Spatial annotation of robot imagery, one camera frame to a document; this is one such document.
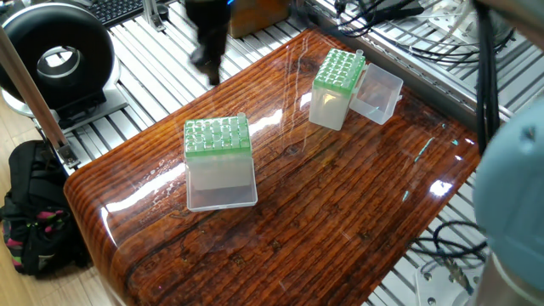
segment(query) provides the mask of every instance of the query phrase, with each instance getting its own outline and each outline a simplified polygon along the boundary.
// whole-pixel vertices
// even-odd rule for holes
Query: wooden pole
[[[8,73],[23,100],[28,104],[37,121],[42,126],[45,136],[56,150],[68,145],[65,135],[54,120],[48,105],[38,90],[34,80],[20,59],[8,35],[0,26],[0,65]]]

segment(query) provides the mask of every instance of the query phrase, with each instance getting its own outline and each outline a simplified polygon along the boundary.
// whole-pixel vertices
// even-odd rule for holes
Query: black ring light
[[[64,3],[39,4],[15,14],[3,27],[50,109],[102,92],[115,54],[107,30],[88,11]],[[63,65],[48,67],[43,56],[57,47],[72,56]],[[23,100],[2,67],[0,86]]]

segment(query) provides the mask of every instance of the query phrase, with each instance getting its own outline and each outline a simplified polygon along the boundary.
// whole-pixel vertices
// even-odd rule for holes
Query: plastic lid
[[[370,64],[349,108],[375,123],[384,124],[393,115],[402,84],[399,77]]]

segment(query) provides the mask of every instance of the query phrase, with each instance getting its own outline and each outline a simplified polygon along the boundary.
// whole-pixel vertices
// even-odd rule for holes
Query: transparent plastic container
[[[349,108],[377,124],[384,124],[393,115],[402,84],[401,78],[370,64]]]
[[[314,79],[309,121],[339,131],[364,68],[362,50],[352,54],[331,49]]]
[[[184,125],[187,208],[192,212],[257,203],[246,115],[188,120]]]

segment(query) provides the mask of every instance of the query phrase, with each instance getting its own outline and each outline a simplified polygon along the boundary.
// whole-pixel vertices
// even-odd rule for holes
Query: wooden table
[[[93,261],[128,304],[360,305],[475,169],[474,134],[407,88],[385,125],[310,123],[330,48],[346,49],[305,31],[70,176]],[[189,212],[184,121],[241,111],[258,204]]]

